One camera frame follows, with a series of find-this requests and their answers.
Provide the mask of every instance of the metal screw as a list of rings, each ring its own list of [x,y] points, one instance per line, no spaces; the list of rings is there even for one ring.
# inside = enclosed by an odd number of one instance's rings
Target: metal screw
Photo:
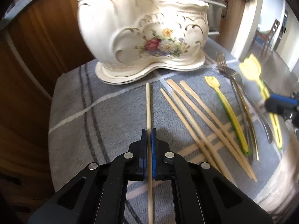
[[[167,153],[165,153],[165,157],[167,157],[167,158],[173,158],[174,157],[174,153],[173,152],[167,152]]]
[[[126,152],[124,154],[124,157],[127,158],[127,159],[132,158],[133,156],[134,156],[134,154],[132,152]]]
[[[209,169],[209,168],[210,168],[210,164],[208,164],[207,162],[203,162],[200,166],[201,166],[203,169]]]
[[[88,168],[90,170],[95,170],[98,168],[98,164],[96,162],[92,162],[91,164],[88,165]]]

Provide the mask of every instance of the orange flower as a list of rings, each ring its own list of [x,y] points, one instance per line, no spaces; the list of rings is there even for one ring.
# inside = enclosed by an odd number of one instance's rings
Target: orange flower
[[[162,30],[162,35],[165,36],[165,37],[170,37],[172,32],[173,32],[172,29],[163,29]]]

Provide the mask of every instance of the floor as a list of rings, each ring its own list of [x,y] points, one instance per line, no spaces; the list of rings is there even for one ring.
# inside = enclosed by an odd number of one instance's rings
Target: floor
[[[297,76],[289,71],[285,62],[275,51],[268,51],[267,55],[261,57],[262,45],[255,42],[249,49],[247,57],[251,53],[261,63],[261,78],[269,86],[269,88],[277,94],[290,96],[294,91],[299,91],[299,83]]]

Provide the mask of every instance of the wooden chair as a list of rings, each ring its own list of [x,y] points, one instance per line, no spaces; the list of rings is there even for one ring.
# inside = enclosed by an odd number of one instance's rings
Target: wooden chair
[[[261,57],[264,54],[266,45],[268,44],[267,45],[267,50],[266,50],[266,54],[267,54],[267,51],[269,49],[271,40],[272,40],[275,32],[277,31],[279,25],[280,25],[280,22],[277,19],[275,19],[275,22],[274,22],[274,24],[273,24],[273,26],[272,26],[272,28],[269,32],[262,33],[258,30],[255,31],[255,37],[253,38],[252,44],[254,44],[254,42],[255,42],[255,40],[257,39],[258,36],[260,36],[264,40],[264,46],[263,46],[263,50],[262,50],[262,53],[261,53]]]

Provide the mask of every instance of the metal fork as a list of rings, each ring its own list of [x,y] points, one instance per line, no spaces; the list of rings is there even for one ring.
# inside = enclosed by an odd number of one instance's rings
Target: metal fork
[[[241,113],[242,113],[242,117],[244,120],[244,126],[245,126],[245,133],[246,133],[246,138],[247,138],[247,143],[248,143],[248,147],[249,150],[251,152],[253,152],[253,149],[255,148],[256,150],[256,156],[257,156],[257,160],[259,160],[259,154],[258,154],[258,144],[257,144],[257,140],[256,140],[256,135],[255,135],[255,129],[253,127],[253,122],[251,119],[251,115],[250,112],[247,108],[245,99],[242,95],[241,90],[239,89],[236,80],[230,75],[229,72],[227,72],[227,63],[224,57],[224,53],[223,52],[218,52],[216,54],[217,56],[217,65],[218,65],[218,69],[219,72],[224,75],[225,77],[229,78],[231,81],[231,86],[232,89],[234,91],[234,94],[236,96],[237,102],[239,104]],[[253,161],[253,155],[250,154],[249,155],[249,162],[250,164],[252,164]]]
[[[259,117],[259,119],[262,123],[262,126],[263,126],[263,128],[265,130],[265,133],[267,135],[268,142],[272,143],[274,137],[273,137],[273,133],[271,131],[271,128],[270,128],[266,118],[264,117],[264,115],[259,111],[259,109],[255,105],[255,103],[251,100],[251,98],[245,92],[241,75],[237,71],[235,71],[234,69],[231,69],[231,68],[228,68],[228,67],[225,68],[225,71],[226,71],[227,74],[229,74],[231,77],[233,77],[236,80],[236,82],[240,85],[240,87],[242,88],[242,91],[243,91],[245,97],[248,99],[249,103],[253,107],[255,113],[258,115],[258,117]]]

